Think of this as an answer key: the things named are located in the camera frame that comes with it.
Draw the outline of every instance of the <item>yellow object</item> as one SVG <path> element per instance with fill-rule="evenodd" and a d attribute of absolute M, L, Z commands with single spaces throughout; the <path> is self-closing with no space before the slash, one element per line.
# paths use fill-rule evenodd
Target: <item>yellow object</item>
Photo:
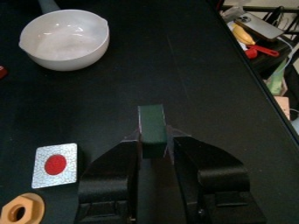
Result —
<path fill-rule="evenodd" d="M 39 224 L 43 214 L 43 198 L 29 192 L 5 205 L 0 224 Z"/>
<path fill-rule="evenodd" d="M 238 24 L 234 24 L 233 34 L 236 38 L 238 39 L 238 41 L 244 43 L 245 45 L 253 46 L 257 43 L 254 39 L 252 38 L 252 36 L 249 35 L 249 33 Z"/>

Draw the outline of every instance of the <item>sticker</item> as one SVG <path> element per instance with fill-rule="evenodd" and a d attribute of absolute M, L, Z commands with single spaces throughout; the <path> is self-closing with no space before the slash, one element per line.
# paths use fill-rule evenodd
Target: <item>sticker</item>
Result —
<path fill-rule="evenodd" d="M 78 145 L 67 143 L 38 148 L 33 188 L 66 185 L 78 181 Z"/>

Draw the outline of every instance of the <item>red object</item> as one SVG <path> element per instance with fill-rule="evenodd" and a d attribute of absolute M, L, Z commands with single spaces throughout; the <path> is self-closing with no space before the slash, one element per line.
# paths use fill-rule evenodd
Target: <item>red object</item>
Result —
<path fill-rule="evenodd" d="M 0 66 L 0 80 L 7 76 L 9 72 L 3 66 Z"/>
<path fill-rule="evenodd" d="M 67 159 L 63 155 L 53 155 L 46 164 L 45 170 L 50 175 L 59 175 L 67 166 Z"/>
<path fill-rule="evenodd" d="M 274 51 L 274 50 L 272 50 L 272 49 L 269 49 L 269 48 L 266 48 L 266 47 L 264 47 L 261 45 L 248 45 L 248 47 L 250 49 L 257 49 L 260 52 L 262 52 L 262 53 L 265 53 L 265 54 L 268 54 L 270 56 L 274 56 L 274 57 L 280 56 L 280 52 L 278 51 Z"/>
<path fill-rule="evenodd" d="M 250 59 L 254 59 L 258 56 L 258 50 L 254 48 L 250 48 L 246 50 L 246 54 Z"/>

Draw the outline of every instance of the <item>green block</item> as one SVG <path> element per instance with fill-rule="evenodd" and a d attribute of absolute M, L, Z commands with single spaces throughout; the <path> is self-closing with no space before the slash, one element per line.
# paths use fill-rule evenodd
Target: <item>green block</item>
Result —
<path fill-rule="evenodd" d="M 162 158 L 167 145 L 163 105 L 139 106 L 138 113 L 143 158 Z"/>

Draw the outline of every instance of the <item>cluttered shelf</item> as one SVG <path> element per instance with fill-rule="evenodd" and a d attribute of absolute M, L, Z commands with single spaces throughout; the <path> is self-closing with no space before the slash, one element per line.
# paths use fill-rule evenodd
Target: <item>cluttered shelf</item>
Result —
<path fill-rule="evenodd" d="M 292 28 L 298 26 L 299 10 L 289 10 L 297 12 L 297 17 L 286 31 L 278 28 L 285 13 L 282 6 L 276 9 L 265 8 L 265 17 L 249 12 L 261 11 L 258 7 L 244 7 L 241 4 L 224 7 L 224 10 L 221 15 L 245 50 L 250 64 L 264 79 L 288 119 L 294 121 L 299 110 L 299 80 L 294 68 L 298 58 L 298 35 Z"/>

